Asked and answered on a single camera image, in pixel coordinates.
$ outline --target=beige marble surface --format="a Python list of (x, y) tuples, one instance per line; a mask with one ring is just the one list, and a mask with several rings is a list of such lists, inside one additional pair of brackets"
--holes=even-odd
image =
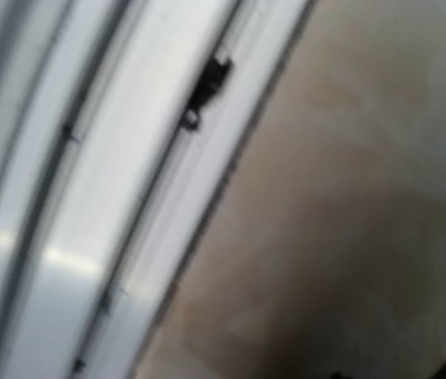
[(320, 0), (137, 377), (445, 359), (446, 0)]

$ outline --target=beige wall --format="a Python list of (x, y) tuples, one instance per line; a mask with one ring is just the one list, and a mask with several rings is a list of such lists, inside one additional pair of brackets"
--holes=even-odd
[(320, 0), (138, 377), (445, 359), (446, 0)]

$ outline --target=black latch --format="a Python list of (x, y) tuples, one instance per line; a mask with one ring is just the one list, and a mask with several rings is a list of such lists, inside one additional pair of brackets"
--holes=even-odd
[(198, 130), (200, 109), (221, 90), (232, 68), (233, 62), (229, 58), (223, 63), (216, 58), (208, 61), (182, 116), (182, 125), (187, 130)]

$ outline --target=brown surface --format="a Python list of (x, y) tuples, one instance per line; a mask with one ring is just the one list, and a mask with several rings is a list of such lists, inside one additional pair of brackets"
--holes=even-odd
[(446, 359), (446, 0), (321, 0), (140, 379)]

